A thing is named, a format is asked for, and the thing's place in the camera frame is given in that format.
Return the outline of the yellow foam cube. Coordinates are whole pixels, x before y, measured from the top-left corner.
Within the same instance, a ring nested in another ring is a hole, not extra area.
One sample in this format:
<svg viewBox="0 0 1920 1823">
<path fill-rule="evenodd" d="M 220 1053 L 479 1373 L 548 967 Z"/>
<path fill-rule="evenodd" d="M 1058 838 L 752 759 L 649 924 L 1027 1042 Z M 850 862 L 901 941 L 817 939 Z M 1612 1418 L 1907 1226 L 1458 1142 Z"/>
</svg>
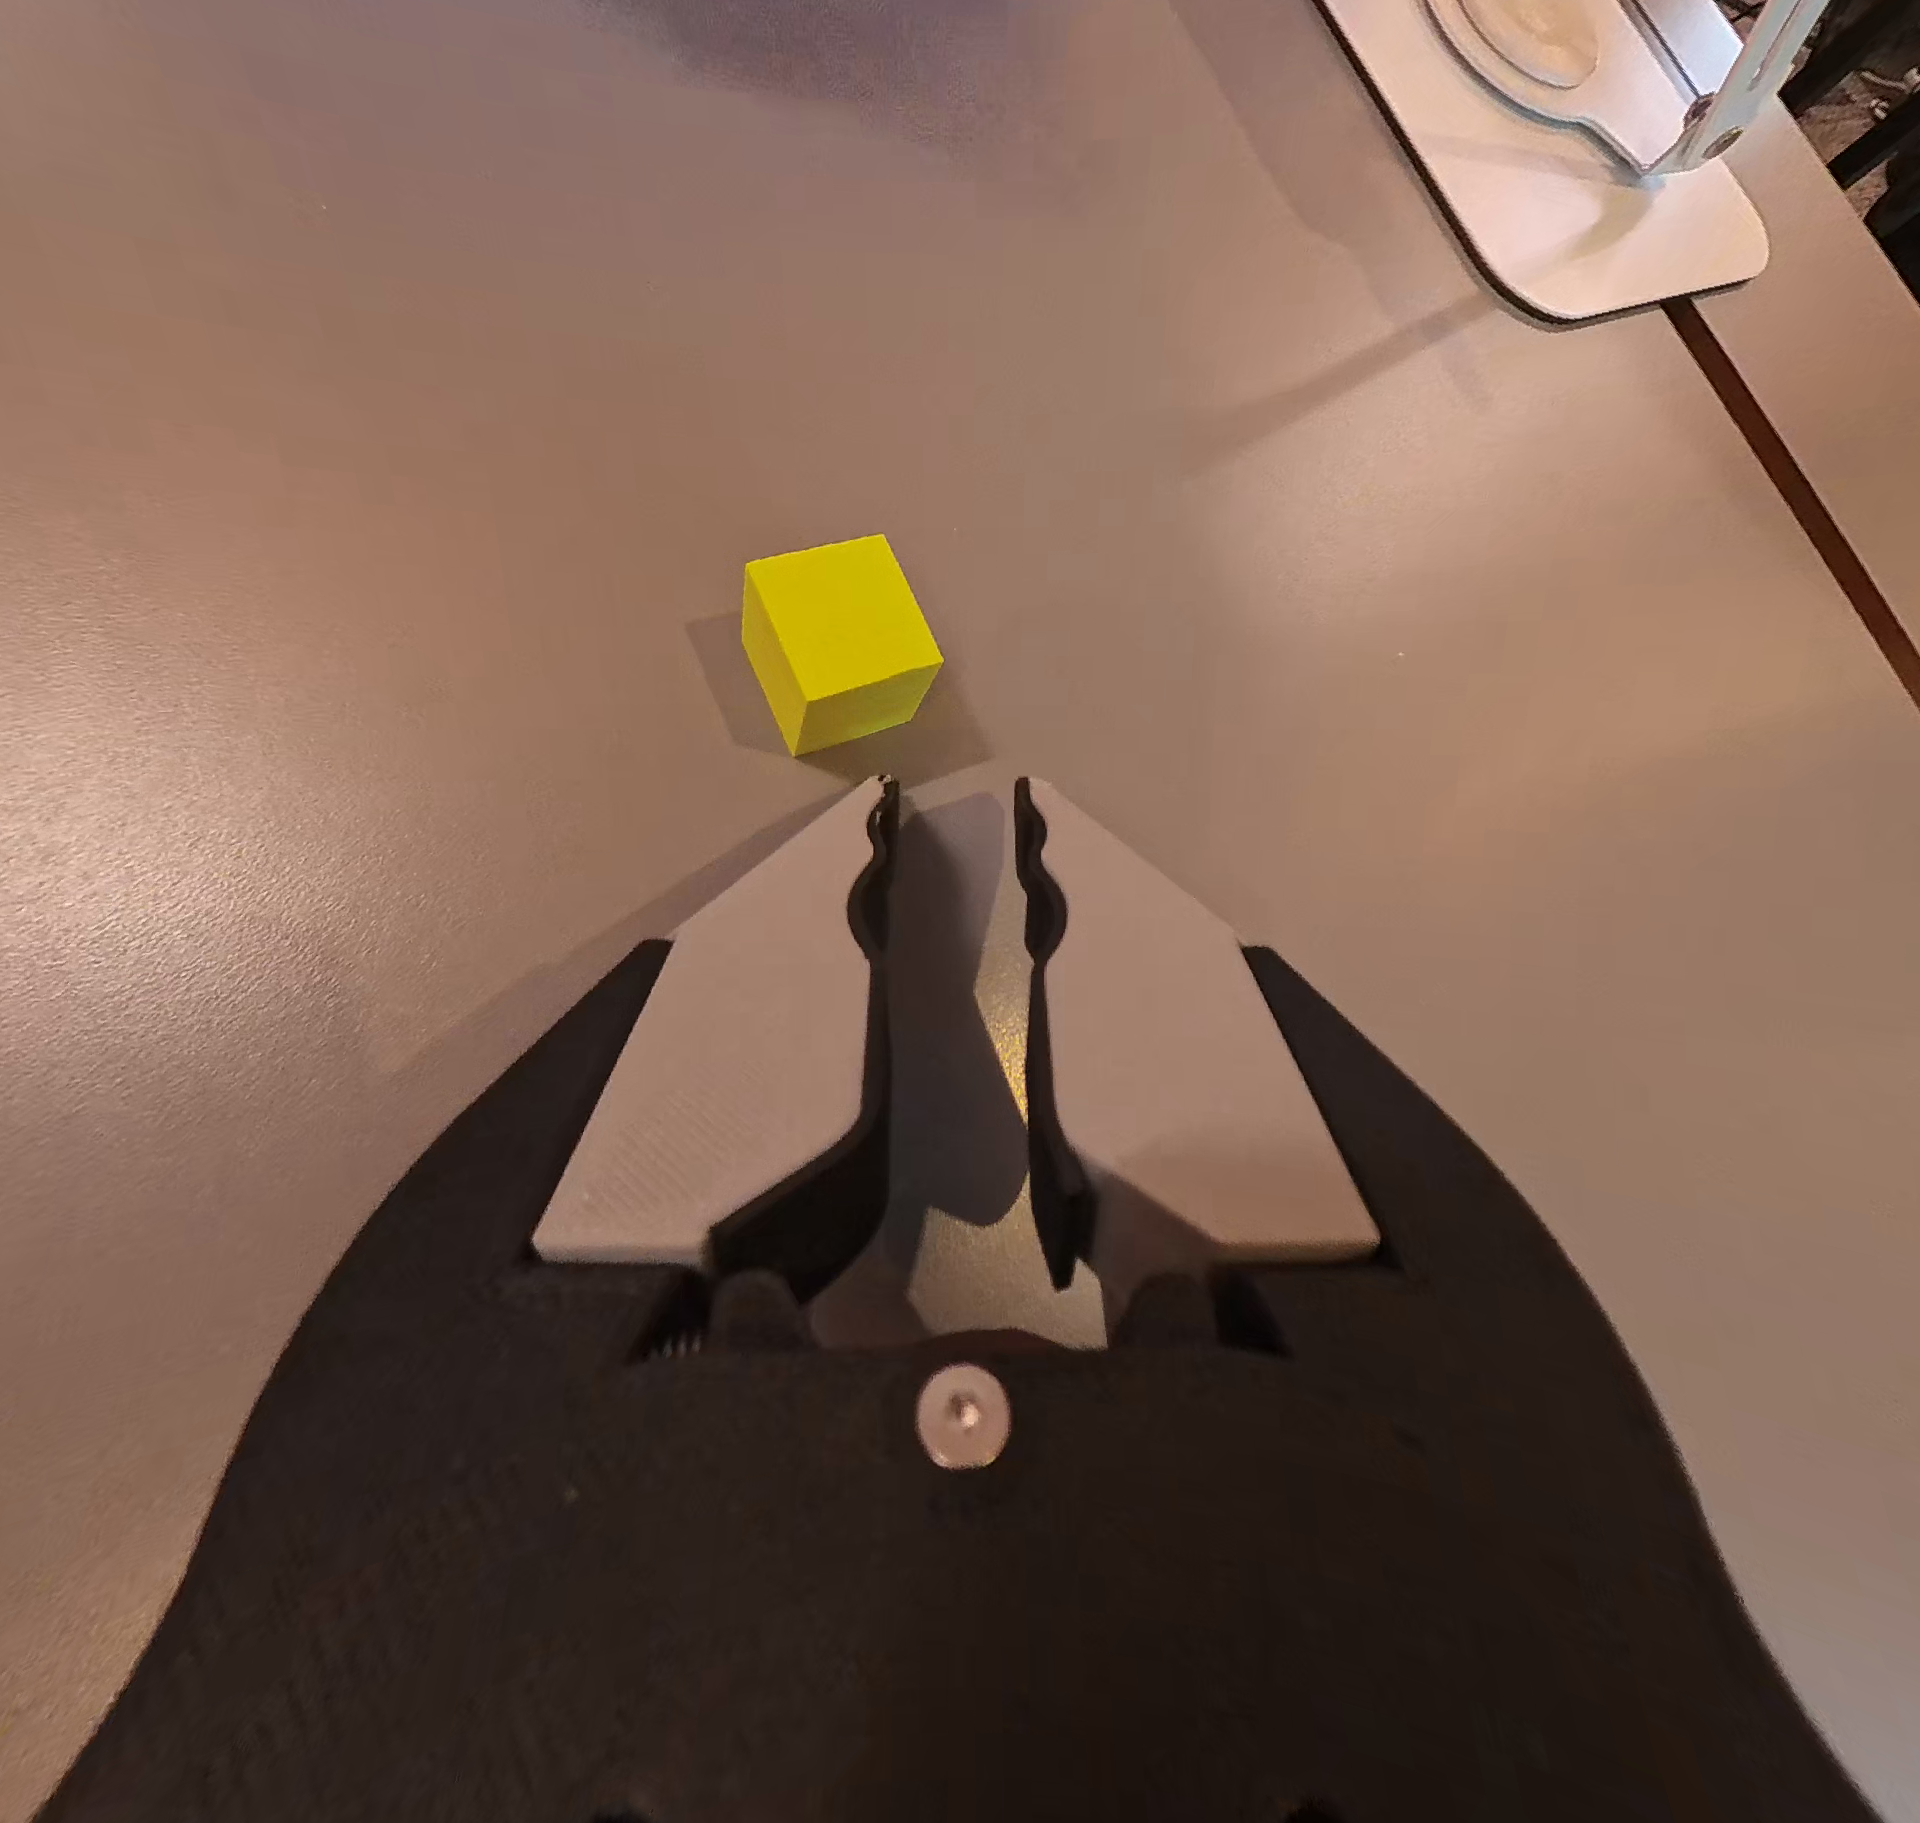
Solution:
<svg viewBox="0 0 1920 1823">
<path fill-rule="evenodd" d="M 794 757 L 908 723 L 946 665 L 885 535 L 748 561 L 742 650 Z"/>
</svg>

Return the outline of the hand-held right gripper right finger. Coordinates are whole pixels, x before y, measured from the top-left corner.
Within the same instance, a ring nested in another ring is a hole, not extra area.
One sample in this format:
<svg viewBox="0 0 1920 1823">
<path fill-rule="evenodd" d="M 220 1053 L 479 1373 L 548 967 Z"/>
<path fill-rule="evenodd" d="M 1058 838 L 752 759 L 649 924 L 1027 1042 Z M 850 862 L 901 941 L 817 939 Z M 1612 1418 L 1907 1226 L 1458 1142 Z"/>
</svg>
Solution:
<svg viewBox="0 0 1920 1823">
<path fill-rule="evenodd" d="M 1014 786 L 1029 1201 L 1056 1289 L 1349 1263 L 1381 1228 L 1236 932 L 1055 785 Z"/>
</svg>

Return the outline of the white document stand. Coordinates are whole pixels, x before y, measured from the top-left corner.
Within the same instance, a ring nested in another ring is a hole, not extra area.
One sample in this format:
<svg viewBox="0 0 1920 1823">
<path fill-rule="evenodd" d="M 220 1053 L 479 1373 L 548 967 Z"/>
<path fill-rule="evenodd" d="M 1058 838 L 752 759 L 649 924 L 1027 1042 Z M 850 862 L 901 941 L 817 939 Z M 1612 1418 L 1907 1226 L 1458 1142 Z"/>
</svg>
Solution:
<svg viewBox="0 0 1920 1823">
<path fill-rule="evenodd" d="M 1833 0 L 1315 0 L 1487 281 L 1571 326 L 1768 263 L 1733 153 Z"/>
</svg>

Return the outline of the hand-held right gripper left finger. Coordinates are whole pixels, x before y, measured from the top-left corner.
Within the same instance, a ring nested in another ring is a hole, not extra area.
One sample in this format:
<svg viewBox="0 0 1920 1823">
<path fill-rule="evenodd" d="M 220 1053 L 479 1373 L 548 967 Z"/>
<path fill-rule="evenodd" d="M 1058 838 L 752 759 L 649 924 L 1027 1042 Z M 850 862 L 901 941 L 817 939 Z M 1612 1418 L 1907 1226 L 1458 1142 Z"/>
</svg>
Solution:
<svg viewBox="0 0 1920 1823">
<path fill-rule="evenodd" d="M 533 1230 L 550 1263 L 832 1287 L 890 1201 L 901 782 L 866 779 L 667 942 Z"/>
</svg>

